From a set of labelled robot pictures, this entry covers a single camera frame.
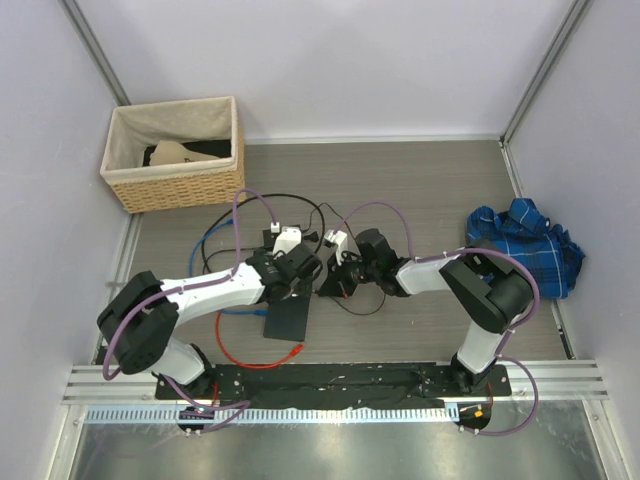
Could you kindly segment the black network switch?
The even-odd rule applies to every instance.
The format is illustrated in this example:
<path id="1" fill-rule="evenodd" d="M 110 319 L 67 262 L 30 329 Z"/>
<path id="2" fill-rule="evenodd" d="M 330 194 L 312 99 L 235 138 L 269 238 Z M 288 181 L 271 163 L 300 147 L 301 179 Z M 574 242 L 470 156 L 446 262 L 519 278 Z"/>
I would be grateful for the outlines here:
<path id="1" fill-rule="evenodd" d="M 291 296 L 269 305 L 263 336 L 268 339 L 304 342 L 310 296 Z"/>

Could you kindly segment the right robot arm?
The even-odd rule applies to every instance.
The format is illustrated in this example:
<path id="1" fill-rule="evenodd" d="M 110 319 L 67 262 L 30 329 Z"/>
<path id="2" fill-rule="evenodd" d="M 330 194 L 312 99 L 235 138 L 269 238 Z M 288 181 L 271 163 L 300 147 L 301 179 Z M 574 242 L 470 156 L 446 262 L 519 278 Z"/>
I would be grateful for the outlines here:
<path id="1" fill-rule="evenodd" d="M 377 229 L 356 237 L 356 253 L 348 250 L 347 234 L 340 230 L 327 233 L 324 243 L 335 252 L 327 261 L 320 297 L 348 298 L 364 284 L 375 284 L 384 295 L 398 298 L 435 291 L 453 293 L 471 319 L 450 363 L 453 386 L 465 395 L 486 385 L 507 339 L 540 303 L 532 274 L 489 241 L 415 258 L 398 256 Z"/>

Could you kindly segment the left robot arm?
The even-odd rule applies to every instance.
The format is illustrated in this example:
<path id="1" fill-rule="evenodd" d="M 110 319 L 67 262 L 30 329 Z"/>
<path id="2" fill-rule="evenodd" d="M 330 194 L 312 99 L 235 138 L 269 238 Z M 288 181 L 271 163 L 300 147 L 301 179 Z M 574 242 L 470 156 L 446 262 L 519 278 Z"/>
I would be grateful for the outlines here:
<path id="1" fill-rule="evenodd" d="M 97 319 L 107 342 L 103 377 L 152 372 L 170 378 L 190 398 L 203 398 L 213 375 L 196 347 L 174 337 L 176 327 L 223 309 L 284 300 L 321 268 L 319 257 L 299 244 L 197 277 L 160 280 L 150 271 L 139 273 Z"/>

